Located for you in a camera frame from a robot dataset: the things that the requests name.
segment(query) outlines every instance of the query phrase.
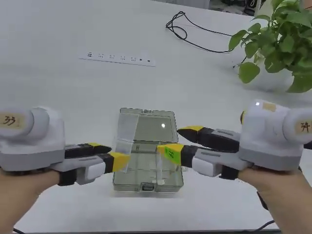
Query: human hand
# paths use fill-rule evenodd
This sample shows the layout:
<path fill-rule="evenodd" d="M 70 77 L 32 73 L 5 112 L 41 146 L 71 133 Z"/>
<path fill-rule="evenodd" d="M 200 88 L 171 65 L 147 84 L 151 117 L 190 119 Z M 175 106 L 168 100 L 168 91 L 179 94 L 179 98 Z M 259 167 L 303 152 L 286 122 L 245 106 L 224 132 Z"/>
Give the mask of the human hand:
<path fill-rule="evenodd" d="M 276 172 L 265 168 L 246 168 L 238 178 L 254 186 L 261 194 L 291 191 L 295 188 L 310 188 L 301 171 Z"/>
<path fill-rule="evenodd" d="M 39 195 L 59 183 L 59 173 L 6 175 L 0 169 L 0 233 L 12 233 L 13 226 L 34 205 Z"/>

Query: gray plastic box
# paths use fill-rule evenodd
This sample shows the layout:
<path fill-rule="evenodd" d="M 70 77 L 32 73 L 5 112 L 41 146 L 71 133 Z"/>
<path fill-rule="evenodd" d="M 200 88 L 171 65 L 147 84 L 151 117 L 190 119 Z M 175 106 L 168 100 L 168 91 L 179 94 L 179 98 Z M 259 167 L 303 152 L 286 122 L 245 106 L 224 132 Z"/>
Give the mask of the gray plastic box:
<path fill-rule="evenodd" d="M 125 172 L 114 173 L 114 190 L 179 191 L 183 186 L 181 167 L 156 152 L 159 144 L 178 142 L 174 113 L 129 108 L 121 108 L 120 113 L 139 117 L 128 168 Z"/>

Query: black cable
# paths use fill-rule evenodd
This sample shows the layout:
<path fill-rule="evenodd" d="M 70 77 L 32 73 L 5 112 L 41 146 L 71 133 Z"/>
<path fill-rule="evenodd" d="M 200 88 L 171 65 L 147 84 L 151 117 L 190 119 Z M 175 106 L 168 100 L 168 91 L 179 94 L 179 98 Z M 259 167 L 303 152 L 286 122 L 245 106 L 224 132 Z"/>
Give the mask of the black cable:
<path fill-rule="evenodd" d="M 223 54 L 223 53 L 228 53 L 228 52 L 231 52 L 231 51 L 232 51 L 232 50 L 227 50 L 227 51 L 215 51 L 215 50 L 210 50 L 210 49 L 204 48 L 204 47 L 202 47 L 202 46 L 200 46 L 200 45 L 194 44 L 194 43 L 192 43 L 192 42 L 186 40 L 186 38 L 187 38 L 187 32 L 186 32 L 186 30 L 185 30 L 184 28 L 181 28 L 180 26 L 174 26 L 174 24 L 173 24 L 174 21 L 175 21 L 177 18 L 180 18 L 180 17 L 182 17 L 182 16 L 184 16 L 184 17 L 187 19 L 188 22 L 190 22 L 191 24 L 193 24 L 194 26 L 196 26 L 196 27 L 198 27 L 198 28 L 200 28 L 200 29 L 203 29 L 203 30 L 208 31 L 208 32 L 211 32 L 211 33 L 216 33 L 216 34 L 220 34 L 220 35 L 229 36 L 229 37 L 232 36 L 232 35 L 230 35 L 230 34 L 221 33 L 221 32 L 216 32 L 216 31 L 213 31 L 213 30 L 210 30 L 210 29 L 203 28 L 203 27 L 201 27 L 201 26 L 199 26 L 199 25 L 193 23 L 192 21 L 190 21 L 190 19 L 186 16 L 186 13 L 185 13 L 185 12 L 180 11 L 180 12 L 178 12 L 177 14 L 175 14 L 175 15 L 172 17 L 172 19 L 171 19 L 168 23 L 166 23 L 166 28 L 168 28 L 171 32 L 173 32 L 173 33 L 176 35 L 177 38 L 179 38 L 180 40 L 183 40 L 183 41 L 185 41 L 185 42 L 187 42 L 187 43 L 189 43 L 189 44 L 191 44 L 191 45 L 194 45 L 194 46 L 196 46 L 196 47 L 198 47 L 198 48 L 200 48 L 200 49 L 209 51 L 209 52 L 214 52 L 214 53 Z M 178 28 L 178 29 L 182 30 L 182 31 L 185 33 L 185 37 L 180 36 L 180 35 L 175 31 L 175 28 Z"/>
<path fill-rule="evenodd" d="M 271 225 L 271 224 L 273 224 L 273 223 L 275 223 L 275 221 L 274 221 L 274 220 L 271 220 L 271 221 L 267 222 L 266 224 L 262 225 L 260 228 L 254 230 L 254 231 L 250 231 L 250 232 L 251 232 L 251 233 L 256 233 L 256 232 L 261 231 L 262 229 L 268 227 L 269 225 Z"/>
<path fill-rule="evenodd" d="M 22 231 L 20 231 L 20 230 L 18 230 L 16 228 L 14 228 L 13 231 L 16 232 L 17 234 L 25 234 L 25 233 L 23 233 Z"/>
<path fill-rule="evenodd" d="M 258 229 L 256 229 L 256 230 L 253 230 L 253 231 L 244 230 L 244 231 L 241 231 L 241 232 L 239 232 L 239 233 L 256 233 L 256 232 L 259 232 L 259 231 L 261 231 L 262 229 L 268 227 L 269 225 L 271 225 L 271 224 L 273 224 L 273 223 L 275 223 L 275 221 L 274 221 L 274 220 L 271 220 L 271 221 L 265 223 L 264 225 L 262 225 L 260 228 L 258 228 Z"/>

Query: white table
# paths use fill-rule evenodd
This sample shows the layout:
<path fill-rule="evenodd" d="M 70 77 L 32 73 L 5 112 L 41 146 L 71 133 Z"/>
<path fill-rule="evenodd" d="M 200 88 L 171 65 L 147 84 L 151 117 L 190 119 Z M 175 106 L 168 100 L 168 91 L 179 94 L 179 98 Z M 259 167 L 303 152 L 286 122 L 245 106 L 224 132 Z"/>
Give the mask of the white table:
<path fill-rule="evenodd" d="M 178 127 L 239 131 L 240 113 L 253 98 L 311 105 L 310 94 L 244 89 L 232 70 L 243 58 L 241 50 L 205 52 L 165 29 L 179 10 L 206 28 L 229 34 L 251 19 L 149 0 L 2 2 L 0 105 L 50 106 L 64 115 L 68 143 L 107 145 L 112 144 L 121 107 L 174 111 Z M 227 49 L 227 37 L 187 30 L 194 42 Z M 90 50 L 148 53 L 156 67 L 78 59 L 80 51 Z M 312 157 L 306 154 L 302 167 L 311 181 Z M 193 171 L 184 174 L 184 182 L 170 197 L 115 193 L 111 175 L 85 186 L 56 186 L 42 194 L 16 227 L 30 233 L 210 231 L 256 229 L 271 220 L 248 184 Z"/>

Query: transparent tape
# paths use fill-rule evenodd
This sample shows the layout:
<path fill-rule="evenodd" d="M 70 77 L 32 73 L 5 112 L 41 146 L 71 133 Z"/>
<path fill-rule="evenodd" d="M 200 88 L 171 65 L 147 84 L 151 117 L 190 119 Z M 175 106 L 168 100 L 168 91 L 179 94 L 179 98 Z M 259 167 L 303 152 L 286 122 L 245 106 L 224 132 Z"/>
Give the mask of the transparent tape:
<path fill-rule="evenodd" d="M 115 152 L 130 155 L 137 130 L 139 115 L 120 113 L 115 139 Z M 121 171 L 127 172 L 128 165 Z"/>

